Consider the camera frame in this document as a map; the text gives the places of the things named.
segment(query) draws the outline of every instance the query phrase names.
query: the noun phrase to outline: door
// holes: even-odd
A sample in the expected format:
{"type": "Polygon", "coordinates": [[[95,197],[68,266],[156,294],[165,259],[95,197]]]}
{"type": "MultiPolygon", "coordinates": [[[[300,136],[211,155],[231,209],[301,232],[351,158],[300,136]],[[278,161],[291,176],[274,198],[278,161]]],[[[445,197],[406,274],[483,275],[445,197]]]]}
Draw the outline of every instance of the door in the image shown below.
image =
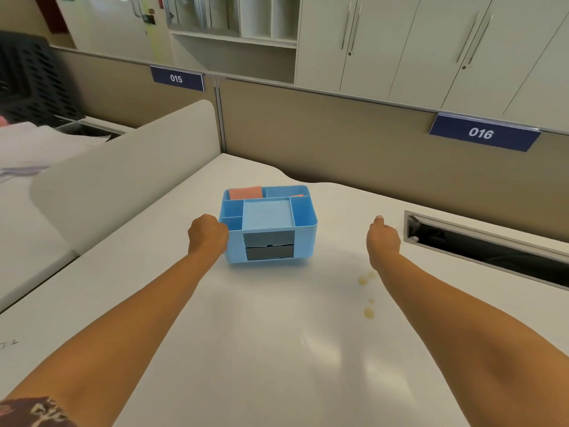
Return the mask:
{"type": "Polygon", "coordinates": [[[569,132],[569,16],[504,113],[506,120],[569,132]]]}
{"type": "Polygon", "coordinates": [[[501,117],[567,12],[569,0],[492,0],[443,110],[501,117]]]}
{"type": "Polygon", "coordinates": [[[421,0],[388,100],[440,108],[491,0],[421,0]]]}
{"type": "Polygon", "coordinates": [[[340,91],[357,0],[303,0],[295,85],[340,91]]]}
{"type": "Polygon", "coordinates": [[[143,0],[57,0],[77,49],[155,62],[143,0]]]}
{"type": "Polygon", "coordinates": [[[387,100],[419,0],[358,0],[340,92],[387,100]]]}

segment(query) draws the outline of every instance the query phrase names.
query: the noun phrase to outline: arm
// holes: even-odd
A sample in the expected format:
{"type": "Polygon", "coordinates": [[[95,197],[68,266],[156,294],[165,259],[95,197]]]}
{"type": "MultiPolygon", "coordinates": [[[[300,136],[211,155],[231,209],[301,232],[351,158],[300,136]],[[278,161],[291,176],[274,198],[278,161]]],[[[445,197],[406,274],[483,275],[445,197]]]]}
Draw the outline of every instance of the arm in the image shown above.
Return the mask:
{"type": "Polygon", "coordinates": [[[49,396],[80,427],[110,427],[200,279],[225,251],[228,229],[194,220],[188,255],[43,361],[7,399],[49,396]]]}
{"type": "Polygon", "coordinates": [[[399,254],[377,217],[370,263],[423,340],[472,426],[566,426],[569,358],[535,331],[399,254]]]}

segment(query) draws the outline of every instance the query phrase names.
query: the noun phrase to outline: desk surface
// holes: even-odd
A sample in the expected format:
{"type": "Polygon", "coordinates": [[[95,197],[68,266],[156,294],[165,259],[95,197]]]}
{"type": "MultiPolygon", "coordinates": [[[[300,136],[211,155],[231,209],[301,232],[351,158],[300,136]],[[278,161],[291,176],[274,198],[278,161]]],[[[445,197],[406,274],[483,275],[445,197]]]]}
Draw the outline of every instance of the desk surface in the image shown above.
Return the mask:
{"type": "MultiPolygon", "coordinates": [[[[231,187],[298,184],[222,155],[0,316],[0,394],[60,344],[181,258],[186,229],[231,187]]],[[[117,426],[466,426],[421,340],[371,268],[375,215],[402,234],[411,210],[569,252],[531,236],[336,184],[310,184],[314,257],[230,266],[204,277],[117,426]],[[371,305],[373,319],[364,316],[371,305]]],[[[426,271],[497,306],[569,353],[569,291],[404,243],[426,271]]]]}
{"type": "Polygon", "coordinates": [[[76,257],[30,200],[31,181],[0,183],[0,311],[76,257]]]}

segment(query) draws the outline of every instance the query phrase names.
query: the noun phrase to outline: number sign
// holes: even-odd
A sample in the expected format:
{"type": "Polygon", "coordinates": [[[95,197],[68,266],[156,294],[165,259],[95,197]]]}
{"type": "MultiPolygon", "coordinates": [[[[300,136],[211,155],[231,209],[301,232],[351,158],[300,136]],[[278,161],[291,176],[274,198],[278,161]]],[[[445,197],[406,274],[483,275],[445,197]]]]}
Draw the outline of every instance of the number sign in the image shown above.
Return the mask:
{"type": "Polygon", "coordinates": [[[438,114],[429,134],[509,150],[527,151],[541,132],[537,128],[509,123],[438,114]]]}
{"type": "Polygon", "coordinates": [[[164,67],[151,66],[152,78],[159,84],[174,85],[190,90],[205,91],[204,76],[189,71],[176,71],[164,67]]]}

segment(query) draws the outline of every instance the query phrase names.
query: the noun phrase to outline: desk organizer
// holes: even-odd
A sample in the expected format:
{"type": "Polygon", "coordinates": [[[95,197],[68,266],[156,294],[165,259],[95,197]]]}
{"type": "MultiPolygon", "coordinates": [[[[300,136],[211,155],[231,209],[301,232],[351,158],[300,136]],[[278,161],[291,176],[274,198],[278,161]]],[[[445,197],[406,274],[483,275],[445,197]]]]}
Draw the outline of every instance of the desk organizer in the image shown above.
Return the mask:
{"type": "Polygon", "coordinates": [[[256,199],[231,200],[229,190],[223,194],[219,221],[229,228],[227,261],[236,264],[312,256],[318,220],[308,187],[261,190],[262,197],[256,199]]]}

